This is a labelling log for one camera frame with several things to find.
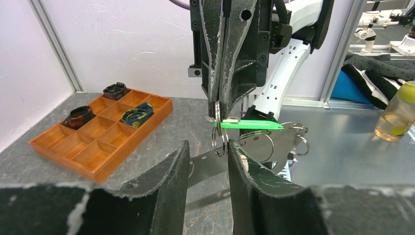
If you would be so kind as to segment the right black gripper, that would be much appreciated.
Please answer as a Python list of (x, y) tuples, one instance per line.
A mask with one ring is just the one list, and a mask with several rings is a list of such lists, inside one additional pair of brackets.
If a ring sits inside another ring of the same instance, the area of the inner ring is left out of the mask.
[(188, 9), (194, 54), (188, 75), (202, 79), (208, 107), (220, 100), (227, 118), (235, 103), (265, 84), (269, 55), (291, 35), (291, 11), (281, 0), (192, 0)]

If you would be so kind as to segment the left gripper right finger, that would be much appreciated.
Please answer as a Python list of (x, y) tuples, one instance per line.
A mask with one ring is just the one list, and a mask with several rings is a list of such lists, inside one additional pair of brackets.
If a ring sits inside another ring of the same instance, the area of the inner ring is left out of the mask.
[(236, 235), (412, 235), (412, 185), (301, 187), (228, 145)]

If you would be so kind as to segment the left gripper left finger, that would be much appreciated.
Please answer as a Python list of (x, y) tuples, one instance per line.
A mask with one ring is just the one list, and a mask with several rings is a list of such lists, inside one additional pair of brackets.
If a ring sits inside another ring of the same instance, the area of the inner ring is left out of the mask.
[(1, 184), (3, 235), (180, 235), (189, 142), (117, 190), (92, 182)]

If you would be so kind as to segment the key with green tag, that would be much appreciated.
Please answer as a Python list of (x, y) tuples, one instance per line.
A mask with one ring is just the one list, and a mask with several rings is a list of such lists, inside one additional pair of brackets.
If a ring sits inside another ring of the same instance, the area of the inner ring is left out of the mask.
[(283, 130), (284, 126), (270, 120), (244, 120), (228, 118), (224, 119), (220, 127), (222, 129), (252, 129), (252, 130)]

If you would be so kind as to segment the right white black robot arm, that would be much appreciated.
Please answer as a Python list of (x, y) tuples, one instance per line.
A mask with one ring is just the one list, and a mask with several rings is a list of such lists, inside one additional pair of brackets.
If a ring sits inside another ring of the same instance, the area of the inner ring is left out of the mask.
[(192, 0), (194, 63), (212, 121), (257, 88), (245, 119), (278, 120), (283, 99), (309, 55), (321, 48), (332, 0)]

